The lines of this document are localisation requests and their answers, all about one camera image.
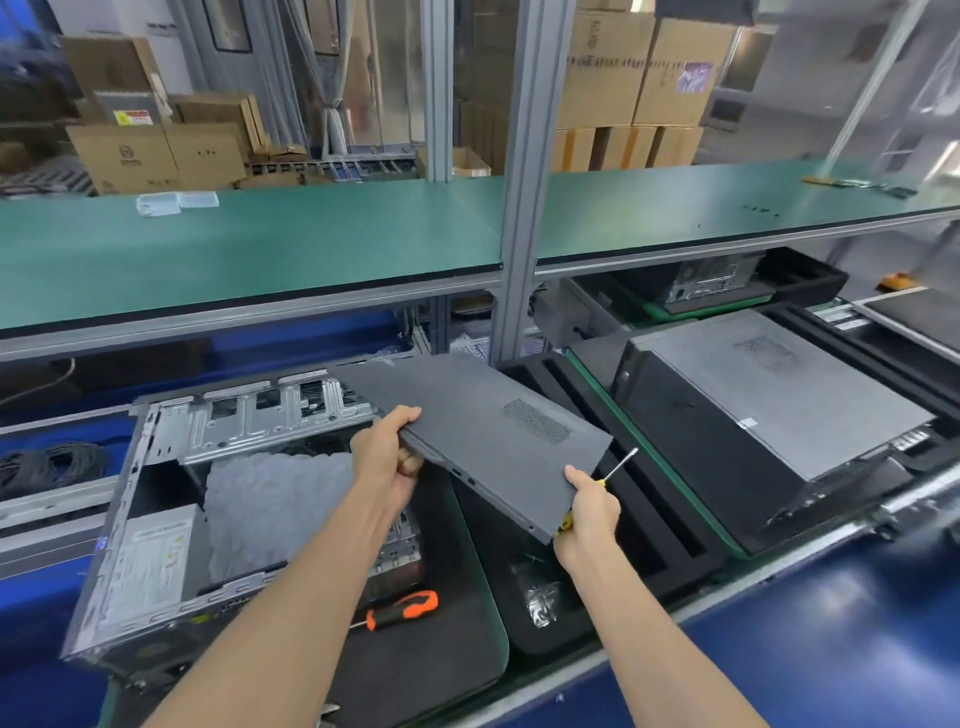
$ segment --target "screwdriver shaft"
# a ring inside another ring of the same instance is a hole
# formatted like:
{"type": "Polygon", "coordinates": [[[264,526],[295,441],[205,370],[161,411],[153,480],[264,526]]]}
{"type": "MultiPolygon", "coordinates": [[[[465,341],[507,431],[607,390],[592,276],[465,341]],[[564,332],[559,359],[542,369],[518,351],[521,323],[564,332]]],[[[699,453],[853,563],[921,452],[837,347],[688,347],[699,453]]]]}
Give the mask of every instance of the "screwdriver shaft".
{"type": "Polygon", "coordinates": [[[603,482],[606,483],[608,480],[610,480],[610,476],[616,473],[618,470],[620,470],[620,468],[622,468],[630,458],[636,455],[639,452],[639,450],[640,448],[633,448],[632,450],[630,450],[630,452],[627,453],[626,457],[624,457],[623,460],[621,460],[616,465],[614,465],[613,470],[607,473],[607,477],[603,479],[603,482]]]}

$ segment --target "hand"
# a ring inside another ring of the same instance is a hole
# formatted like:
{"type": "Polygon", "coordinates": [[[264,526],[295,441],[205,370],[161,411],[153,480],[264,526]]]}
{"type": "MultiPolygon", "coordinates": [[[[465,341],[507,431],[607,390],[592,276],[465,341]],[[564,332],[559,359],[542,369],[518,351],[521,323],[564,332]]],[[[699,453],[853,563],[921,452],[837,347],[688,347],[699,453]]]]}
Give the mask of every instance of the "hand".
{"type": "Polygon", "coordinates": [[[350,439],[353,452],[355,488],[362,489],[372,502],[382,505],[389,527],[410,501],[423,458],[400,446],[400,428],[420,416],[419,407],[397,407],[373,427],[362,429],[350,439]]]}
{"type": "Polygon", "coordinates": [[[597,548],[615,545],[613,533],[620,518],[620,501],[600,483],[572,465],[564,470],[566,479],[577,489],[573,499],[573,528],[553,539],[557,559],[570,574],[588,568],[597,548]]]}

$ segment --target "metal pole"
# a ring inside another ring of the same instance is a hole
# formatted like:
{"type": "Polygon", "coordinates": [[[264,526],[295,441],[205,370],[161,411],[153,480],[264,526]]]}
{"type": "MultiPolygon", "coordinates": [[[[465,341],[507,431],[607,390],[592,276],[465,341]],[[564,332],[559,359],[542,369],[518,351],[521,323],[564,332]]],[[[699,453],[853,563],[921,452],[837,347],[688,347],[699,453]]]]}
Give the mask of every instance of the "metal pole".
{"type": "Polygon", "coordinates": [[[847,142],[849,142],[850,137],[853,136],[853,130],[856,129],[856,125],[860,122],[870,102],[874,100],[874,96],[880,88],[880,84],[883,83],[887,71],[889,71],[894,62],[896,62],[897,56],[903,48],[903,44],[910,38],[910,34],[913,33],[914,28],[917,27],[917,22],[920,20],[920,16],[924,14],[927,2],[928,0],[907,0],[905,6],[900,10],[896,21],[887,31],[887,35],[883,40],[883,46],[880,48],[876,61],[874,61],[874,67],[871,69],[867,81],[860,89],[860,94],[853,103],[853,108],[850,109],[850,115],[844,122],[840,134],[837,135],[833,146],[830,147],[827,160],[824,162],[821,170],[822,177],[828,177],[833,170],[834,162],[840,158],[844,147],[847,146],[847,142]]]}
{"type": "Polygon", "coordinates": [[[824,261],[827,265],[832,265],[834,268],[840,265],[841,261],[847,254],[853,249],[853,241],[856,240],[854,235],[848,237],[842,237],[837,240],[833,247],[830,248],[830,252],[827,253],[827,260],[824,261]]]}
{"type": "Polygon", "coordinates": [[[450,303],[449,296],[430,299],[430,353],[450,351],[450,303]]]}
{"type": "Polygon", "coordinates": [[[493,306],[494,366],[518,356],[523,340],[575,5],[575,0],[520,2],[500,235],[503,284],[493,306]]]}
{"type": "Polygon", "coordinates": [[[426,178],[453,173],[453,0],[420,0],[426,178]]]}

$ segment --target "green workbench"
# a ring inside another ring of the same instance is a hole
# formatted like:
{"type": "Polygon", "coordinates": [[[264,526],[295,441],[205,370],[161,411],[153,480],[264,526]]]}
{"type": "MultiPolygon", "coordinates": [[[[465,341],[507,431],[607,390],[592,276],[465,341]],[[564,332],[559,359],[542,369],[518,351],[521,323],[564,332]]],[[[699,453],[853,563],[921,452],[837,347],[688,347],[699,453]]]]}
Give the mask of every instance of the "green workbench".
{"type": "MultiPolygon", "coordinates": [[[[554,175],[538,259],[623,255],[898,218],[906,224],[919,215],[960,210],[955,185],[928,183],[899,200],[875,188],[801,182],[821,165],[790,160],[554,175]]],[[[870,179],[865,174],[849,163],[838,163],[831,173],[870,179]]]]}
{"type": "Polygon", "coordinates": [[[5,203],[0,329],[496,268],[470,182],[228,191],[154,218],[134,197],[5,203]]]}
{"type": "MultiPolygon", "coordinates": [[[[898,200],[876,189],[800,182],[819,166],[554,175],[540,265],[757,237],[772,247],[783,244],[778,237],[875,230],[960,209],[960,189],[942,184],[898,200]]],[[[834,175],[856,172],[841,165],[834,175]]],[[[489,177],[222,192],[218,208],[160,218],[137,215],[133,197],[6,203],[0,329],[10,339],[495,271],[504,184],[489,177]]]]}

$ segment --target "aluminum frame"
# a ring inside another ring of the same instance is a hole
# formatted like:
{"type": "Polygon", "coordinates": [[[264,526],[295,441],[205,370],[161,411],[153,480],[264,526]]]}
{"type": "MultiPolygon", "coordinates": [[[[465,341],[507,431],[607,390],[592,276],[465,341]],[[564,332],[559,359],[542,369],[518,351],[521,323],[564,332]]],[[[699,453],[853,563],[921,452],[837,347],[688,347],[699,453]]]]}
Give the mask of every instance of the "aluminum frame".
{"type": "Polygon", "coordinates": [[[534,271],[534,283],[541,283],[554,278],[581,276],[589,273],[606,273],[609,271],[623,270],[625,268],[642,268],[647,265],[660,265],[661,263],[670,263],[675,260],[690,260],[691,258],[698,257],[762,251],[801,241],[894,230],[906,225],[913,225],[914,223],[952,220],[958,216],[960,216],[960,211],[945,209],[922,212],[917,215],[897,217],[890,220],[847,223],[845,225],[830,226],[829,228],[821,228],[819,230],[775,232],[762,237],[728,240],[722,243],[704,243],[671,250],[639,250],[624,255],[610,255],[608,257],[596,257],[568,262],[551,263],[547,260],[537,265],[534,271]]]}
{"type": "Polygon", "coordinates": [[[500,235],[504,285],[493,305],[492,365],[518,356],[523,342],[575,7],[575,0],[520,2],[500,235]]]}
{"type": "Polygon", "coordinates": [[[450,275],[411,283],[372,285],[355,291],[307,296],[290,301],[225,306],[198,313],[21,336],[0,342],[0,363],[120,349],[161,339],[188,338],[224,328],[268,324],[343,310],[393,305],[448,293],[489,289],[497,286],[500,279],[499,270],[450,275]]]}
{"type": "Polygon", "coordinates": [[[453,0],[420,0],[426,178],[453,176],[453,0]]]}
{"type": "Polygon", "coordinates": [[[942,356],[947,361],[960,365],[960,352],[955,349],[951,349],[948,346],[941,344],[935,339],[931,339],[929,336],[926,336],[919,331],[916,331],[909,326],[905,326],[899,321],[891,319],[889,316],[884,316],[879,311],[870,308],[867,303],[872,303],[874,301],[882,301],[884,299],[895,298],[896,296],[905,296],[911,293],[918,293],[919,291],[925,291],[926,286],[918,286],[915,288],[907,288],[904,291],[895,291],[894,293],[885,293],[882,296],[872,296],[868,299],[861,299],[860,301],[854,301],[852,306],[853,309],[870,319],[871,321],[876,321],[878,324],[895,331],[896,333],[905,336],[910,341],[920,344],[922,347],[931,350],[935,354],[942,356]]]}
{"type": "Polygon", "coordinates": [[[853,106],[850,109],[846,121],[844,121],[843,127],[840,129],[840,133],[830,147],[827,160],[824,162],[821,171],[822,177],[829,176],[830,171],[833,169],[833,163],[840,158],[840,154],[847,146],[847,142],[849,142],[850,137],[853,136],[856,125],[860,122],[863,114],[866,113],[867,107],[870,105],[870,102],[874,100],[874,96],[879,91],[880,85],[883,83],[883,79],[886,78],[887,72],[893,67],[897,56],[900,55],[903,44],[906,43],[910,38],[910,34],[913,33],[917,27],[917,23],[924,14],[924,10],[926,10],[927,2],[928,0],[909,0],[909,2],[905,3],[900,9],[897,20],[890,26],[886,37],[883,39],[883,47],[874,61],[874,67],[871,68],[870,75],[867,77],[866,82],[864,82],[859,94],[857,94],[856,101],[853,102],[853,106]]]}

